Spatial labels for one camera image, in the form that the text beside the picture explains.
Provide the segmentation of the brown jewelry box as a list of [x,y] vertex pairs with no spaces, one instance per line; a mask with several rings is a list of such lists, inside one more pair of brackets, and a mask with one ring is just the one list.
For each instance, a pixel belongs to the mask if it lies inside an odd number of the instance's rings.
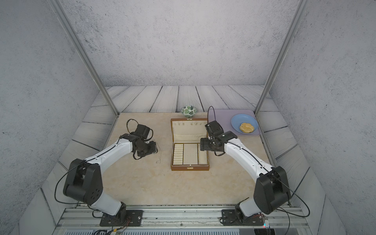
[[172,171],[208,171],[209,153],[201,150],[200,140],[208,136],[205,125],[208,119],[172,118]]

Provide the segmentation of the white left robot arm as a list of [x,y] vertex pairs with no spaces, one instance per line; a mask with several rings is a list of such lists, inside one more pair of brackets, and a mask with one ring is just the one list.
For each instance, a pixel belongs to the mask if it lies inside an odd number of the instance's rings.
[[138,124],[136,130],[121,135],[114,144],[84,160],[71,162],[63,187],[63,194],[83,202],[109,216],[117,216],[124,211],[124,203],[103,192],[102,174],[118,160],[132,153],[135,160],[158,152],[152,141],[154,132],[149,127]]

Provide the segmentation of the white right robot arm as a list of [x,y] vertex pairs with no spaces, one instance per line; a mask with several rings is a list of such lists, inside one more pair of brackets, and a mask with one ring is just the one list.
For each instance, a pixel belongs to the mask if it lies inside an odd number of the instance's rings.
[[255,181],[252,198],[241,201],[238,208],[243,217],[270,214],[291,199],[286,171],[273,167],[249,150],[231,131],[224,132],[217,121],[205,125],[208,137],[200,140],[201,151],[227,154],[235,159]]

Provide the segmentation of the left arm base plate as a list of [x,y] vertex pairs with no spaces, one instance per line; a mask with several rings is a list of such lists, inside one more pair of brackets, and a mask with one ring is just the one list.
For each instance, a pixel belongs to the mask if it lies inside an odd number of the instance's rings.
[[143,210],[120,210],[116,215],[104,213],[100,227],[139,227],[143,218]]

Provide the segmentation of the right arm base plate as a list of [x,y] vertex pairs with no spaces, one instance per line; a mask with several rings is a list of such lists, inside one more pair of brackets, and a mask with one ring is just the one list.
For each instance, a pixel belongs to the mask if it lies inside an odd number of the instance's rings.
[[245,216],[240,209],[222,210],[219,222],[224,226],[264,226],[261,213]]

